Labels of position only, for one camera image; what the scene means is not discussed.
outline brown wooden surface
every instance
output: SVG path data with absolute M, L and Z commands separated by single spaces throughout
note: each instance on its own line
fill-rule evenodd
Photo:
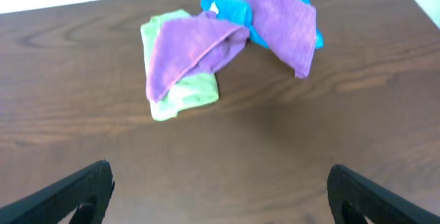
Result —
M 440 214 L 440 31 L 413 0 L 312 0 L 307 80 L 249 44 L 221 99 L 154 122 L 139 28 L 199 0 L 0 15 L 0 205 L 107 159 L 105 223 L 331 223 L 342 163 Z

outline towel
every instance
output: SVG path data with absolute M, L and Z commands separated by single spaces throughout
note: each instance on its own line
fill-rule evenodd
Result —
M 301 1 L 310 4 L 310 0 Z M 269 49 L 269 45 L 260 37 L 254 25 L 252 25 L 252 9 L 248 2 L 244 0 L 200 0 L 200 6 L 205 11 L 215 11 L 218 19 L 225 19 L 246 26 L 250 31 L 250 40 Z M 315 49 L 322 47 L 324 47 L 324 38 L 321 32 L 316 29 Z
M 165 21 L 189 17 L 184 10 L 176 10 L 151 18 L 150 22 L 140 28 L 144 44 L 145 72 L 148 77 L 150 57 L 160 28 Z M 154 120 L 163 121 L 176 117 L 179 111 L 200 107 L 216 102 L 219 99 L 217 81 L 214 74 L 200 73 L 182 78 L 172 86 L 163 99 L 150 101 L 151 116 Z
M 253 25 L 269 48 L 295 69 L 309 75 L 316 45 L 316 9 L 300 0 L 244 0 L 252 7 Z
M 246 27 L 218 20 L 214 12 L 165 22 L 151 54 L 147 98 L 157 102 L 183 77 L 219 71 L 248 37 Z

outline folded towel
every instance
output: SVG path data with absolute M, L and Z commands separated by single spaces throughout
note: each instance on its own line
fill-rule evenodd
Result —
M 301 1 L 310 4 L 310 0 Z M 250 31 L 250 40 L 269 49 L 269 45 L 260 37 L 254 25 L 252 25 L 252 9 L 248 2 L 244 0 L 201 0 L 200 6 L 205 11 L 214 9 L 213 11 L 217 12 L 218 19 L 225 19 L 246 26 Z M 315 49 L 322 47 L 324 47 L 324 38 L 321 32 L 316 29 Z
M 269 48 L 295 69 L 309 75 L 316 45 L 316 10 L 300 0 L 244 0 L 252 7 L 253 25 Z
M 215 17 L 213 12 L 202 12 L 163 24 L 146 79 L 150 101 L 161 100 L 185 76 L 219 71 L 244 48 L 249 30 Z
M 176 10 L 151 18 L 149 23 L 140 28 L 144 44 L 144 61 L 146 77 L 149 73 L 150 57 L 154 43 L 164 22 L 190 17 L 184 10 Z M 200 73 L 182 78 L 160 101 L 150 101 L 151 116 L 154 120 L 163 121 L 176 117 L 179 111 L 193 107 L 200 107 L 213 103 L 219 99 L 217 81 L 214 74 Z

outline light green cloth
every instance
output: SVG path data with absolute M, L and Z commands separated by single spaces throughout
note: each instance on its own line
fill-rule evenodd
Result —
M 176 10 L 159 16 L 153 16 L 149 23 L 140 28 L 144 43 L 144 61 L 146 77 L 149 73 L 150 57 L 153 53 L 154 42 L 159 35 L 163 23 L 171 19 L 189 17 L 185 10 Z M 219 90 L 214 74 L 197 74 L 181 79 L 170 88 L 168 94 L 159 102 L 150 101 L 151 116 L 154 120 L 164 121 L 176 117 L 179 111 L 200 107 L 216 102 Z

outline wooden table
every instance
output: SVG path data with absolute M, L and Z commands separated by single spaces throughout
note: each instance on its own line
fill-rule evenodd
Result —
M 199 0 L 0 15 L 0 205 L 99 159 L 105 223 L 332 223 L 335 163 L 440 214 L 440 31 L 413 0 L 312 0 L 311 75 L 249 44 L 209 107 L 154 122 L 140 25 Z

